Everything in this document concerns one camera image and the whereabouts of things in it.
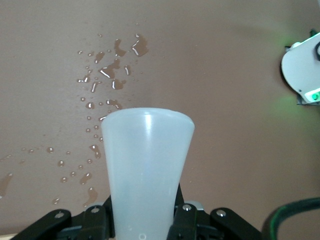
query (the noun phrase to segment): silver screw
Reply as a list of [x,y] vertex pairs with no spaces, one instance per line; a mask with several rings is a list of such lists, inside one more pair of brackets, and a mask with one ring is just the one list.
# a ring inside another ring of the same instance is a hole
[[227,213],[221,209],[219,209],[218,211],[216,211],[216,214],[220,217],[225,217],[227,215]]
[[97,208],[97,207],[91,209],[91,212],[92,212],[93,214],[96,214],[96,213],[99,212],[99,211],[100,211],[100,209]]
[[55,217],[56,219],[59,219],[59,218],[62,218],[64,215],[65,215],[65,214],[64,214],[63,212],[59,212],[59,213],[57,213],[54,217]]
[[190,211],[191,208],[192,208],[192,207],[191,207],[189,204],[185,204],[185,205],[182,206],[182,209],[185,210],[185,211],[187,211],[187,212]]

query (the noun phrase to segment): black cable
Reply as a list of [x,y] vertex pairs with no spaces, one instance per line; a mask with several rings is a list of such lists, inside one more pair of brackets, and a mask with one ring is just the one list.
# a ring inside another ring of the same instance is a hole
[[320,197],[309,198],[278,207],[264,221],[262,240],[277,240],[278,228],[287,218],[310,210],[320,208]]

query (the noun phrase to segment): cup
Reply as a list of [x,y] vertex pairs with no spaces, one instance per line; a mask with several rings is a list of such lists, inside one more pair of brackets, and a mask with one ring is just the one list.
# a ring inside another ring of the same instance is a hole
[[195,129],[186,115],[128,108],[101,124],[117,240],[166,240]]

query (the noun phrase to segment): green led indicator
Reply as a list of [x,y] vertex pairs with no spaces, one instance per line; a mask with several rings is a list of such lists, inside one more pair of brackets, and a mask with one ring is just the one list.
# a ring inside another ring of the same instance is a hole
[[317,101],[319,99],[319,92],[312,95],[312,99]]

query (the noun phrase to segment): white plastic cup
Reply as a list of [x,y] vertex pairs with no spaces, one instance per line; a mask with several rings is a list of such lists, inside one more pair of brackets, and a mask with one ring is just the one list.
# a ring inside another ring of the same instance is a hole
[[129,108],[101,124],[117,240],[166,240],[195,129],[186,115]]

